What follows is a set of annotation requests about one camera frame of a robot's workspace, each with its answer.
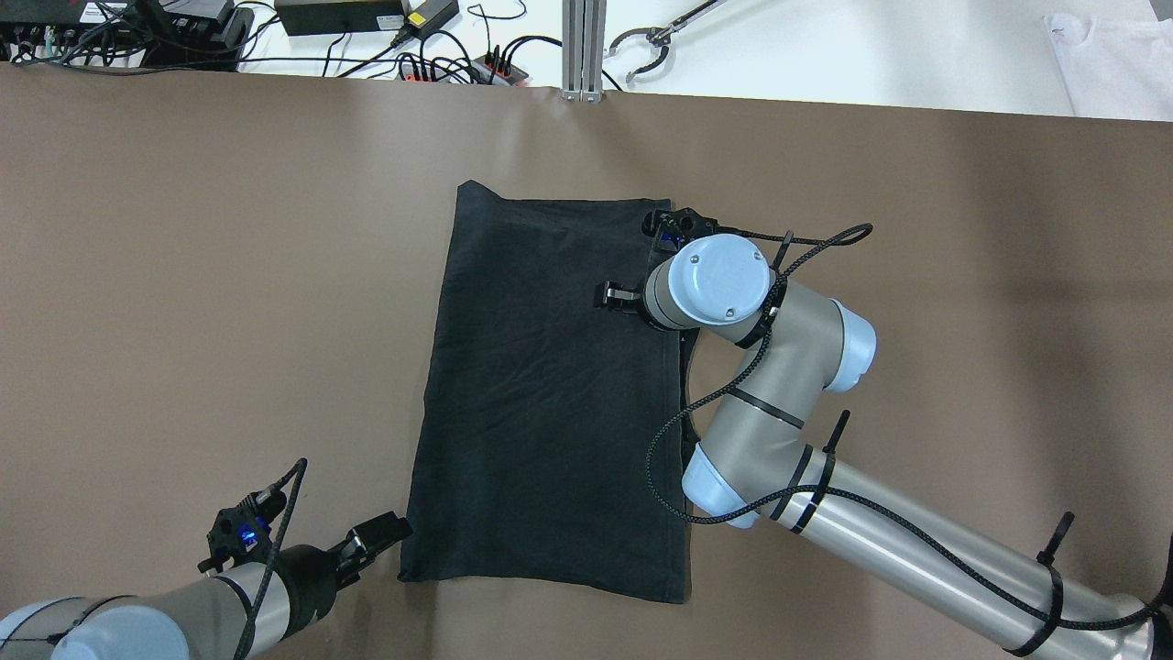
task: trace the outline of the sticker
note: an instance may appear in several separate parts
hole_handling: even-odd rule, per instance
[[[379,29],[399,29],[404,27],[404,16],[375,16],[374,20],[379,23]]]
[[[77,22],[104,23],[106,21],[113,19],[116,15],[115,12],[121,13],[123,9],[127,8],[127,5],[129,4],[130,2],[101,2],[101,5],[104,5],[110,9],[114,9],[114,12],[108,12],[103,9],[99,2],[86,2],[86,8],[82,9],[81,18],[77,19]]]

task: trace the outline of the white floor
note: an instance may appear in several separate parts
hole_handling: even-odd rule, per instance
[[[698,1],[611,0],[608,40],[632,27],[666,25]],[[466,9],[470,4],[461,2]],[[515,0],[483,4],[484,12],[500,15],[518,7]],[[561,39],[561,6],[556,0],[530,0],[523,19],[491,21],[493,43],[504,45],[522,34]],[[678,33],[666,64],[630,87],[660,94],[1072,115],[1042,26],[1043,15],[1058,12],[1157,18],[1148,0],[727,0]],[[260,18],[265,14],[259,11]],[[448,29],[473,56],[483,53],[483,21],[462,13]],[[289,39],[280,28],[271,28],[257,55],[320,55],[332,40]],[[386,34],[357,34],[346,56],[369,56],[386,41]],[[411,47],[418,48],[418,42]],[[453,56],[459,49],[434,36],[427,53]],[[604,68],[629,87],[628,70],[652,55],[650,45],[631,40],[604,61]],[[533,74],[531,84],[561,83],[556,47],[527,43],[514,62]],[[321,73],[320,63],[246,67]]]

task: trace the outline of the table surface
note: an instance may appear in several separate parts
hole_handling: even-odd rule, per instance
[[[1160,583],[1168,124],[203,72],[0,67],[0,612],[196,579],[215,512],[299,456],[287,543],[402,512],[468,178],[772,233],[875,223],[802,271],[880,336],[812,442],[850,408],[842,462],[1028,556],[1072,510],[1067,579]],[[739,358],[704,340],[693,394]],[[777,525],[691,545],[680,606],[402,585],[392,552],[269,656],[1005,656]]]
[[[448,26],[475,57],[484,52],[484,21],[462,13]],[[666,25],[696,0],[608,4],[606,39]],[[528,4],[515,21],[491,21],[491,43],[523,34],[562,38],[561,2]],[[511,15],[515,0],[486,0],[490,15]],[[604,61],[625,88],[657,94],[732,96],[948,108],[1071,116],[1071,102],[1042,18],[1067,12],[1101,19],[1155,20],[1148,0],[728,0],[673,39],[666,66],[628,86],[628,70],[651,59],[649,45],[625,43]],[[258,9],[263,19],[269,13]],[[320,56],[334,35],[289,38],[276,26],[257,55]],[[387,36],[355,34],[346,56],[367,57]],[[418,48],[412,42],[409,48]],[[455,56],[442,36],[426,52]],[[529,43],[515,63],[533,84],[561,84],[561,55]],[[262,62],[242,70],[320,75],[323,64]],[[372,73],[391,67],[373,67]]]

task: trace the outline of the brown table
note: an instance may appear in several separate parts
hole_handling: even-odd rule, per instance
[[[800,279],[869,318],[843,461],[1071,578],[1152,596],[1173,530],[1173,125],[554,89],[0,68],[0,612],[197,578],[310,460],[287,543],[407,503],[456,185],[671,197],[875,234]],[[699,395],[737,349],[704,342]],[[775,525],[692,532],[687,605],[401,585],[272,658],[1004,658]]]

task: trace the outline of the black folded cloth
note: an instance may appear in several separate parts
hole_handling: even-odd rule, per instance
[[[402,546],[404,581],[537,578],[684,603],[684,523],[644,455],[680,410],[679,336],[592,306],[636,284],[665,199],[504,199],[460,186]],[[682,506],[679,434],[653,476]]]

